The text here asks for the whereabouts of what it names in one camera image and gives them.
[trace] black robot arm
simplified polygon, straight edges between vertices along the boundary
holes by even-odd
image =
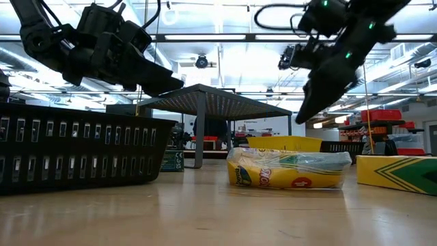
[[[85,7],[76,29],[62,25],[43,0],[11,0],[11,4],[21,22],[25,52],[72,84],[80,85],[88,77],[130,91],[141,85],[150,96],[183,86],[172,71],[144,58],[152,38],[144,28],[123,19],[124,3],[118,12],[115,5]],[[51,24],[46,11],[58,26]]]
[[[357,84],[356,69],[365,62],[376,43],[390,42],[396,37],[393,25],[386,25],[410,0],[311,0],[305,5],[288,5],[303,8],[304,13],[295,30],[309,36],[306,44],[289,46],[279,62],[279,69],[310,69],[309,80],[303,87],[305,99],[296,122],[306,122],[327,108]],[[269,7],[264,6],[255,15]],[[334,45],[320,42],[320,35],[335,36]]]

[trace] yellow packaging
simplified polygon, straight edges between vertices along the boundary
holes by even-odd
[[[248,137],[250,148],[288,150],[297,152],[320,152],[322,139],[299,136]]]
[[[272,188],[341,188],[349,153],[299,153],[234,148],[227,157],[233,185]]]
[[[437,158],[426,156],[357,156],[358,183],[437,195]]]

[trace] yellow crayon box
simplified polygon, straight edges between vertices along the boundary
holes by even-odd
[[[437,195],[437,158],[426,156],[357,156],[358,183]]]
[[[232,185],[282,189],[338,189],[352,160],[349,153],[234,148],[227,157]]]

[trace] table surface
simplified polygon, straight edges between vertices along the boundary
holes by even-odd
[[[141,186],[0,197],[0,245],[435,245],[437,197],[355,171],[342,191],[242,188],[205,160]]]
[[[209,118],[251,120],[292,114],[291,111],[280,107],[200,84],[175,90],[157,98],[142,100],[139,106],[197,115],[199,93],[205,94],[205,115]]]

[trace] black bin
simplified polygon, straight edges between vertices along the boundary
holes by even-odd
[[[174,121],[0,104],[0,192],[133,185],[158,177]]]
[[[349,152],[352,164],[355,164],[356,156],[362,154],[363,148],[363,142],[322,141],[320,152]]]

